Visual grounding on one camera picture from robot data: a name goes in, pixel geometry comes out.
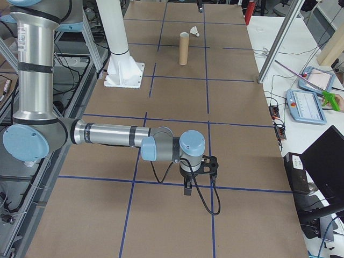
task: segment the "red object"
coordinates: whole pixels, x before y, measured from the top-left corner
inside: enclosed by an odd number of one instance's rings
[[[247,5],[247,10],[245,13],[245,23],[246,25],[249,24],[249,20],[251,20],[251,16],[254,11],[254,7],[256,6],[256,1],[255,0],[250,0]]]

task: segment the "black band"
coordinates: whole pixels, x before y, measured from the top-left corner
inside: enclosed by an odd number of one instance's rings
[[[179,137],[173,137],[172,139],[172,161],[178,162],[180,154]]]
[[[74,138],[74,134],[75,134],[75,126],[76,126],[78,121],[80,121],[80,120],[75,119],[73,121],[73,123],[71,124],[71,127],[70,127],[70,140],[72,141],[73,144],[76,144],[76,141],[75,141],[75,138]]]
[[[24,120],[13,117],[13,122],[21,125],[51,125],[57,123],[57,118],[51,120]]]
[[[19,71],[37,71],[39,73],[52,74],[54,71],[54,67],[42,66],[40,64],[34,64],[34,63],[18,62],[18,70]]]
[[[130,127],[130,132],[129,132],[129,146],[130,147],[135,147],[136,128],[138,128],[138,127],[137,126]]]
[[[41,12],[38,10],[30,9],[27,7],[11,6],[10,11],[11,12],[23,12],[23,13],[26,13],[28,15],[34,15],[34,16],[42,17],[42,18],[45,18],[48,20],[52,20],[53,22],[56,22],[58,24],[61,23],[61,19],[59,17],[56,17],[54,15],[50,15],[49,13],[46,13],[46,12]]]
[[[91,138],[90,138],[90,132],[91,132],[92,125],[94,125],[94,123],[87,123],[85,126],[84,139],[85,139],[85,142],[87,142],[88,144],[93,144],[93,142],[91,142]]]
[[[67,128],[66,128],[66,126],[64,125],[64,123],[62,121],[58,120],[58,123],[63,127],[64,133],[66,135],[66,137],[64,139],[64,143],[63,143],[63,145],[65,145],[67,140],[68,140],[68,131],[67,131]]]
[[[73,2],[72,2],[72,0],[69,0],[68,11],[67,11],[66,15],[61,19],[61,22],[67,20],[67,18],[69,17],[69,15],[70,15],[70,13],[71,13],[72,7],[73,7]]]
[[[128,48],[128,50],[127,50],[126,52],[124,52],[124,53],[116,54],[116,53],[114,53],[114,52],[111,52],[111,54],[114,54],[114,55],[124,55],[124,54],[126,54],[126,53],[128,53],[128,52],[129,52],[129,48]]]

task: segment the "screen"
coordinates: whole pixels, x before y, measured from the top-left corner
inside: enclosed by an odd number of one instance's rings
[[[318,102],[312,93],[294,91],[297,111],[301,118],[322,120]]]
[[[310,174],[330,204],[344,200],[344,136],[331,126],[301,155]]]
[[[324,73],[323,71],[319,71],[316,69],[312,69],[311,74],[308,77],[308,81],[322,88],[323,90],[326,90],[331,80],[331,77],[331,74]]]

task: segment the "shuttlecock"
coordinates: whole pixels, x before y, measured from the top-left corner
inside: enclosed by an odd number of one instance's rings
[[[197,30],[197,27],[194,26],[190,29],[190,33],[195,35],[196,37],[199,37],[199,33],[198,33],[198,30]]]

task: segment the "white pillar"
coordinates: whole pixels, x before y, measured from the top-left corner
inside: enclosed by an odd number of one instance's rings
[[[119,0],[97,0],[97,5],[111,51],[104,85],[139,88],[145,64],[130,56]]]

